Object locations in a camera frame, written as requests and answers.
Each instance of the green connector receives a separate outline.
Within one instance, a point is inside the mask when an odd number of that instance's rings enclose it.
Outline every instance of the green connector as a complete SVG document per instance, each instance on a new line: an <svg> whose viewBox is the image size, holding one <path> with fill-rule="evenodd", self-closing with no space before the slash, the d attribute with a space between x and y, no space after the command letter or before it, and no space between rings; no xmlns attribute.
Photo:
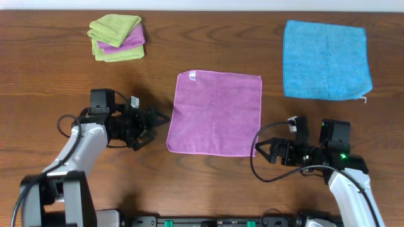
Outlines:
<svg viewBox="0 0 404 227"><path fill-rule="evenodd" d="M255 227L255 221L248 221L247 227Z"/></svg>
<svg viewBox="0 0 404 227"><path fill-rule="evenodd" d="M164 222L164 227L173 227L173 222L172 221L165 221Z"/></svg>

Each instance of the wood grain surface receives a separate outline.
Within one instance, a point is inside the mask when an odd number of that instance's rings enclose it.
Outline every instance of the wood grain surface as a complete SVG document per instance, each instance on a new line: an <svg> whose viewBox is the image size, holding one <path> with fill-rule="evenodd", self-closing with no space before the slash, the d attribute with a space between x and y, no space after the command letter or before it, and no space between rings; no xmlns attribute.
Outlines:
<svg viewBox="0 0 404 227"><path fill-rule="evenodd" d="M94 59L88 25L108 13L142 17L143 59ZM366 27L374 83L366 104L284 97L287 20ZM312 144L318 144L323 118L349 121L352 153L367 163L386 226L404 226L403 60L403 14L0 11L0 225L9 224L21 179L41 172L65 145L56 120L89 106L90 89L134 95L142 106L156 105L170 115L177 75L204 69L261 75L262 125L305 115ZM260 216L270 207L290 214L303 208L339 214L321 178L296 174L263 183L252 174L248 158L170 153L168 129L168 124L158 128L156 141L138 152L102 153L88 179L96 209L161 216ZM273 136L293 138L284 126L260 138ZM260 156L254 161L268 178L291 170Z"/></svg>

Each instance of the pink towel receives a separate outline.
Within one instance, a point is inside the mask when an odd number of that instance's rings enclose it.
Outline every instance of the pink towel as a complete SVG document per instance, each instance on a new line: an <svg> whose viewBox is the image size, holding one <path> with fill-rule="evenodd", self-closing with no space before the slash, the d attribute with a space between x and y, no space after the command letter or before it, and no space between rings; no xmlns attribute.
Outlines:
<svg viewBox="0 0 404 227"><path fill-rule="evenodd" d="M177 78L169 151L250 155L261 125L260 76L192 70Z"/></svg>
<svg viewBox="0 0 404 227"><path fill-rule="evenodd" d="M140 47L141 45L145 44L145 37L143 36L143 28L141 23L138 23L138 25L132 29L131 33L129 33L119 47L114 47L100 41L97 41L97 44L100 49L104 50L104 54L113 54L123 50Z"/></svg>

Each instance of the yellow-green towel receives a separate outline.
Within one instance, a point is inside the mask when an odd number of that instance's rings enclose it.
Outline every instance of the yellow-green towel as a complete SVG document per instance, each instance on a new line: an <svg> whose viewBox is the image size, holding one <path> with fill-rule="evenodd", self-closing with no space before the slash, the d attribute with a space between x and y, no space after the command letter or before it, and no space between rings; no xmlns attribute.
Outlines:
<svg viewBox="0 0 404 227"><path fill-rule="evenodd" d="M103 50L98 47L96 40L91 39L91 43L92 43L93 55L95 55L95 60L97 61L105 61L105 62L126 61L126 60L139 59L145 55L143 46L135 47L133 49L124 50L121 52L116 52L113 54L104 54Z"/></svg>
<svg viewBox="0 0 404 227"><path fill-rule="evenodd" d="M139 16L105 15L90 23L91 30L87 35L94 40L119 47L140 21Z"/></svg>

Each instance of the microfiber cloth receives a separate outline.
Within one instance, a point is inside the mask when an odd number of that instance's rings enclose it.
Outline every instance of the microfiber cloth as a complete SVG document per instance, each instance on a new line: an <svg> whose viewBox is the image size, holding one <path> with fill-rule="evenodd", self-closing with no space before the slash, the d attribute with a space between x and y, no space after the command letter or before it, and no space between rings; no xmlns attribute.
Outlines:
<svg viewBox="0 0 404 227"><path fill-rule="evenodd" d="M96 41L119 47L140 21L139 16L105 15L90 23L91 30L87 35Z"/></svg>
<svg viewBox="0 0 404 227"><path fill-rule="evenodd" d="M129 50L135 47L139 47L144 43L145 37L143 36L143 28L141 26L141 23L138 23L132 29L132 31L119 47L114 47L112 45L97 41L98 47L104 50L104 54L112 54L123 50Z"/></svg>
<svg viewBox="0 0 404 227"><path fill-rule="evenodd" d="M372 90L364 28L288 21L283 36L285 96L362 98Z"/></svg>
<svg viewBox="0 0 404 227"><path fill-rule="evenodd" d="M193 70L177 78L169 151L250 155L261 123L260 76Z"/></svg>
<svg viewBox="0 0 404 227"><path fill-rule="evenodd" d="M105 62L117 62L117 61L127 61L133 59L142 58L145 55L145 50L143 46L135 47L129 50L123 50L113 54L104 54L103 50L97 45L97 41L91 39L93 55L95 55L95 60L105 61Z"/></svg>

